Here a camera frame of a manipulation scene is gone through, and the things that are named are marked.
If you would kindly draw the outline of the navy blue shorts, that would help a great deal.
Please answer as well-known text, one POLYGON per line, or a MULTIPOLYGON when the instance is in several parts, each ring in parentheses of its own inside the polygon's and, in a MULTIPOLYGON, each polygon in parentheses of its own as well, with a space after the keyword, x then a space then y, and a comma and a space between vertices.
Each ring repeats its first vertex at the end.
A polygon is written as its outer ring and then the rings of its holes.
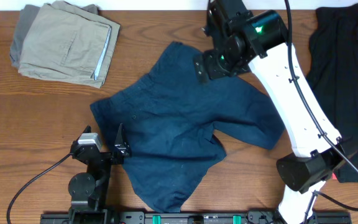
POLYGON ((193 66, 198 54, 173 42, 149 73, 90 106, 108 148, 124 128, 132 153, 124 170, 156 212, 179 212, 208 169, 225 158, 215 130, 272 149, 285 129, 271 99, 243 79, 200 83, 193 66))

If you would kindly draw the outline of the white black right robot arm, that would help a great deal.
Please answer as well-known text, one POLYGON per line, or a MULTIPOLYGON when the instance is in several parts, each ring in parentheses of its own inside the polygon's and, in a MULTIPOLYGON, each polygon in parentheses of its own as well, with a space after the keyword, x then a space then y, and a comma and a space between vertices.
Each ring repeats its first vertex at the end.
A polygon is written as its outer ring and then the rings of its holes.
POLYGON ((210 1, 204 33, 213 49, 194 58, 202 83, 253 73, 278 111, 291 153, 276 163, 285 183, 273 223, 314 223, 312 208, 322 186, 345 163, 342 136, 317 102, 299 67, 280 15, 259 15, 242 1, 210 1))

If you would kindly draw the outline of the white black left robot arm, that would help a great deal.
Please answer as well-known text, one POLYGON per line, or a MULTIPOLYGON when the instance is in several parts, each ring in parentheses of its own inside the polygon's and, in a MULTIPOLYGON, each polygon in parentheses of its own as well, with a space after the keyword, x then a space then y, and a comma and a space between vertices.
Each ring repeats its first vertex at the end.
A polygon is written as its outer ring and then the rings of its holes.
POLYGON ((69 184, 71 195, 69 223, 119 223, 119 215, 106 206, 111 167, 124 163, 124 158, 131 155, 131 148, 119 125, 114 149, 102 152, 102 142, 97 133, 87 126, 77 140, 73 141, 70 155, 85 165, 86 172, 74 175, 69 184))

